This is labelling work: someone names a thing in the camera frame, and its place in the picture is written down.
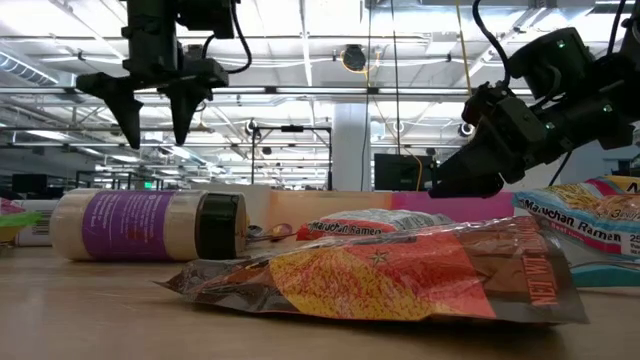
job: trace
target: wooden table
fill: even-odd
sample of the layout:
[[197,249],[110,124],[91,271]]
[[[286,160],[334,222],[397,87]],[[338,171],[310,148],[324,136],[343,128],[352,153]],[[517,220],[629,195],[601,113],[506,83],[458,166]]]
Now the wooden table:
[[590,325],[530,330],[333,322],[196,306],[151,280],[180,265],[0,257],[0,359],[637,359],[640,291],[582,292]]

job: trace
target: purple label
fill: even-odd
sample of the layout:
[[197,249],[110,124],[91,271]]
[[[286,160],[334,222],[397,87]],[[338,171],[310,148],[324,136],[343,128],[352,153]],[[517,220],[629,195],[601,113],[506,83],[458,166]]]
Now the purple label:
[[96,260],[171,260],[164,218],[173,191],[103,191],[84,212],[82,239]]

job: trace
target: bottle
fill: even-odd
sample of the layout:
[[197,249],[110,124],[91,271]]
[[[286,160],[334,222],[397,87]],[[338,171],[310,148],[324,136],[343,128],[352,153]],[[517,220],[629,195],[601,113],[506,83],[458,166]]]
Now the bottle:
[[78,261],[233,259],[248,228],[242,194],[76,189],[56,206],[55,251]]

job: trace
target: red package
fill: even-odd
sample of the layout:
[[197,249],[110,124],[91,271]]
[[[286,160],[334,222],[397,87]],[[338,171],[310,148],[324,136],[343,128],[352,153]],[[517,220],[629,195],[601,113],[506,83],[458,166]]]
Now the red package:
[[249,260],[196,260],[160,285],[190,301],[256,313],[586,322],[552,236],[518,217],[328,237]]

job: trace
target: instant noodle package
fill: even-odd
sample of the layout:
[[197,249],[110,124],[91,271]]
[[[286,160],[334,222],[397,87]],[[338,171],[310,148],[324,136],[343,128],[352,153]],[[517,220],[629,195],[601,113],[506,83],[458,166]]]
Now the instant noodle package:
[[513,201],[565,239],[633,259],[640,257],[639,186],[638,178],[606,176],[519,192]]
[[342,211],[303,224],[298,230],[297,239],[316,240],[325,236],[378,235],[452,222],[442,214],[429,215],[407,210]]
[[189,301],[255,313],[587,321],[553,233],[531,217],[327,237],[249,260],[196,260],[161,285]]

